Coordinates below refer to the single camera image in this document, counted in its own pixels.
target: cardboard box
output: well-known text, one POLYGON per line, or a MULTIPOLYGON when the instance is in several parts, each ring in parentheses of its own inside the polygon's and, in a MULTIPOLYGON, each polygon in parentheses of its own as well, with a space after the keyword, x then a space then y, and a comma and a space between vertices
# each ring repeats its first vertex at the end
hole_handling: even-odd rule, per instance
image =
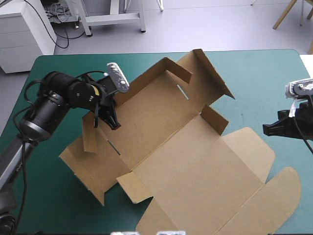
POLYGON ((228 121, 209 105, 224 94, 202 50, 163 58, 115 96, 122 127, 92 129, 89 114, 61 157, 102 204, 116 178, 134 203, 153 196, 142 235, 273 233, 299 203, 299 177, 286 168, 265 184, 275 154, 261 138, 249 128, 221 137, 228 121))

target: white drawer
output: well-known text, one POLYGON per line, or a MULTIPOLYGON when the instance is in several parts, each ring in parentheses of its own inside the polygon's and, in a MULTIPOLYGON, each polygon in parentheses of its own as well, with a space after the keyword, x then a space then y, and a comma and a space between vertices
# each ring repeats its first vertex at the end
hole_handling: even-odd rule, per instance
POLYGON ((30 71, 42 52, 38 46, 10 47, 0 49, 0 66, 5 73, 30 71))
POLYGON ((29 31, 22 16, 0 18, 0 33, 29 31))
POLYGON ((37 42, 30 31, 0 33, 0 48, 23 47, 36 44, 37 42))

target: green tabletop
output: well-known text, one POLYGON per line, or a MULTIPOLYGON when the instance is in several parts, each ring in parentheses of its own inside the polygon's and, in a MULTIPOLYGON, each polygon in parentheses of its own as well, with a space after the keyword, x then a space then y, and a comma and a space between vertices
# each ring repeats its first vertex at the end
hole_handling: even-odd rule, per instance
MULTIPOLYGON (((178 60, 184 54, 42 56, 36 60, 26 83, 42 79, 51 71, 75 76, 89 70, 105 70, 108 62, 117 62, 128 80, 133 81, 162 57, 178 60)), ((279 232, 313 232, 313 156, 301 140, 267 137, 262 131, 262 124, 276 121, 278 110, 291 106, 291 100, 285 99, 284 85, 309 77, 299 54, 293 50, 217 51, 206 54, 236 97, 232 100, 223 96, 213 104, 230 121, 224 134, 245 126, 251 127, 276 153, 268 179, 286 166, 294 167, 300 175, 300 205, 279 232)), ((37 88, 29 90, 32 99, 35 99, 37 88)), ((20 95, 13 113, 25 106, 20 95)), ((81 117, 85 113, 82 109, 71 110, 51 139, 42 142, 29 159, 26 165, 28 194, 18 232, 109 233, 134 230, 148 206, 150 199, 133 205, 119 185, 106 193, 106 204, 101 206, 58 157, 68 144, 81 135, 81 117)), ((0 138, 0 151, 17 132, 11 115, 0 138)), ((20 175, 14 186, 18 203, 22 194, 21 179, 20 175)))

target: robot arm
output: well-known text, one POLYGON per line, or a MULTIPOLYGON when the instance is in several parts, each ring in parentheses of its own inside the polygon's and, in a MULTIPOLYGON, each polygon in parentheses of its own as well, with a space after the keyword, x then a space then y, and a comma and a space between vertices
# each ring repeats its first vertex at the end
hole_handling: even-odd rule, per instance
POLYGON ((0 234, 12 235, 18 221, 10 210, 16 208, 12 185, 25 159, 41 141, 50 138, 68 111, 83 108, 94 112, 94 127, 101 118, 112 130, 120 127, 115 113, 113 96, 125 93, 129 83, 116 63, 107 64, 107 72, 99 81, 87 73, 72 77, 61 72, 51 72, 40 81, 31 82, 27 89, 40 83, 38 98, 17 125, 20 134, 0 155, 0 234))
POLYGON ((313 140, 313 79, 290 82, 285 94, 294 99, 291 109, 278 111, 277 122, 263 125, 264 134, 313 140), (295 103, 299 101, 302 103, 296 109, 295 103))

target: wire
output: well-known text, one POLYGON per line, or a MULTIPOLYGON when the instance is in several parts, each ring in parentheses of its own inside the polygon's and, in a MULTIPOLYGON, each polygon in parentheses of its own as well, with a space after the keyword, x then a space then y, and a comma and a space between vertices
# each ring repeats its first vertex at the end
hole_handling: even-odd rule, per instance
POLYGON ((310 146, 310 144, 308 143, 308 141, 305 139, 302 131, 300 130, 299 126, 298 126, 298 123, 297 123, 297 120, 296 120, 296 117, 293 117, 293 121, 294 121, 294 124, 296 126, 296 128, 298 129, 298 132, 299 134, 301 135, 301 138, 303 139, 304 143, 307 145, 307 147, 309 148, 309 150, 311 151, 311 153, 313 154, 313 149, 312 147, 310 146))
MULTIPOLYGON (((47 14, 50 14, 50 16, 48 16, 48 18, 49 19, 51 19, 51 18, 54 18, 54 19, 58 19, 57 18, 57 15, 55 15, 55 14, 53 14, 53 13, 51 13, 51 12, 48 12, 48 11, 46 11, 46 13, 47 14)), ((85 34, 85 31, 84 32, 82 32, 82 34, 80 34, 79 36, 76 36, 76 37, 72 37, 72 38, 70 38, 70 37, 64 37, 64 36, 62 36, 62 35, 60 35, 60 34, 58 34, 58 33, 56 33, 56 32, 54 32, 57 36, 59 36, 59 37, 61 37, 61 38, 65 38, 65 39, 76 39, 76 38, 80 38, 81 36, 83 36, 84 34, 85 34)))
POLYGON ((24 184, 24 189, 23 189, 23 195, 22 195, 22 201, 21 201, 21 207, 20 207, 20 212, 18 215, 18 220, 16 222, 16 226, 15 226, 15 231, 19 226, 19 223, 21 221, 22 218, 22 214, 23 214, 23 210, 24 210, 24 205, 25 205, 25 199, 26 199, 26 193, 27 193, 27 180, 26 180, 26 164, 25 164, 25 143, 26 143, 26 139, 25 139, 25 135, 22 132, 22 130, 20 129, 20 127, 18 126, 17 122, 16 122, 16 117, 21 114, 22 112, 26 111, 27 109, 29 109, 31 106, 28 106, 26 108, 23 108, 21 110, 19 110, 18 112, 16 112, 13 116, 13 122, 14 125, 16 126, 16 128, 18 129, 18 131, 20 132, 20 134, 22 135, 22 171, 23 171, 23 184, 24 184))
POLYGON ((45 30, 47 31, 49 37, 50 37, 51 40, 54 42, 54 44, 55 44, 56 46, 58 46, 59 48, 62 48, 62 49, 68 48, 68 46, 69 46, 69 39, 68 39, 68 34, 67 34, 67 31, 65 30, 65 28, 64 28, 64 30, 65 30, 65 34, 66 34, 66 36, 67 36, 67 45, 66 45, 65 47, 63 47, 63 46, 60 46, 59 44, 57 44, 56 41, 54 41, 54 39, 52 38, 51 34, 49 33, 49 31, 48 31, 48 29, 47 29, 47 27, 46 27, 46 25, 45 25, 43 19, 41 18, 40 14, 39 14, 38 11, 36 10, 36 8, 35 8, 32 4, 30 4, 28 0, 24 0, 24 1, 25 1, 28 5, 30 5, 30 6, 34 9, 34 11, 37 13, 37 15, 39 16, 41 22, 43 23, 43 25, 44 25, 44 27, 45 27, 45 30))
POLYGON ((76 76, 75 78, 79 78, 79 77, 81 77, 81 76, 83 76, 83 75, 86 75, 86 74, 88 74, 88 73, 93 73, 93 72, 105 73, 105 71, 101 71, 101 70, 92 70, 92 71, 88 71, 88 72, 82 73, 81 75, 78 75, 78 76, 76 76))
POLYGON ((4 5, 5 2, 7 2, 8 0, 4 0, 2 3, 0 3, 0 6, 4 5))
POLYGON ((60 34, 57 34, 56 32, 55 32, 55 34, 56 34, 56 35, 58 35, 60 38, 65 38, 65 39, 76 39, 76 38, 80 38, 81 36, 83 36, 83 35, 85 34, 85 31, 84 31, 81 35, 79 35, 79 36, 77 36, 77 37, 73 37, 73 38, 67 38, 67 37, 64 37, 64 36, 62 36, 62 35, 60 35, 60 34))
POLYGON ((43 81, 41 81, 41 80, 34 80, 34 81, 31 81, 30 83, 27 84, 27 86, 26 86, 26 88, 25 88, 25 91, 24 91, 24 100, 25 100, 27 103, 31 104, 32 106, 34 106, 34 103, 31 102, 31 101, 28 99, 28 97, 27 97, 27 90, 28 90, 29 88, 31 88, 33 85, 38 84, 38 83, 43 83, 43 81))
POLYGON ((24 206, 25 206, 26 194, 27 194, 26 164, 25 163, 26 163, 25 162, 25 140, 23 140, 23 142, 22 142, 22 170, 23 170, 24 189, 23 189, 23 196, 22 196, 20 212, 19 212, 18 220, 16 222, 16 228, 18 228, 19 223, 20 223, 21 218, 22 218, 22 214, 23 214, 24 206))
POLYGON ((19 114, 21 114, 22 112, 28 110, 29 108, 31 108, 32 106, 34 106, 34 104, 28 99, 27 97, 27 90, 32 87, 33 85, 35 84, 38 84, 38 83, 43 83, 43 81, 41 80, 34 80, 32 82, 30 82, 25 90, 24 90, 24 99, 26 102, 30 103, 31 105, 26 107, 26 108, 23 108, 19 111, 17 111, 14 116, 13 116, 13 123, 14 125, 16 126, 16 128, 18 129, 18 131, 20 132, 20 134, 22 135, 22 171, 23 171, 23 184, 24 184, 24 189, 23 189, 23 194, 22 194, 22 201, 21 201, 21 207, 20 207, 20 212, 19 212, 19 215, 18 215, 18 219, 17 219, 17 222, 16 222, 16 228, 15 230, 18 228, 19 226, 19 223, 21 221, 21 218, 22 218, 22 214, 23 214, 23 211, 24 211, 24 206, 25 206, 25 201, 26 201, 26 194, 27 194, 27 175, 26 175, 26 159, 25 159, 25 144, 26 142, 28 141, 27 137, 24 135, 23 131, 20 129, 17 121, 16 121, 16 118, 19 114))
POLYGON ((16 117, 17 117, 19 114, 21 114, 22 112, 24 112, 24 111, 26 111, 27 109, 29 109, 30 107, 31 107, 31 106, 28 106, 28 107, 26 107, 26 108, 24 108, 24 109, 19 110, 19 111, 18 111, 16 114, 14 114, 14 116, 13 116, 13 123, 14 123, 15 127, 18 129, 18 131, 20 132, 20 134, 21 134, 22 136, 24 136, 24 134, 23 134, 22 130, 20 129, 19 125, 18 125, 17 122, 16 122, 16 117))

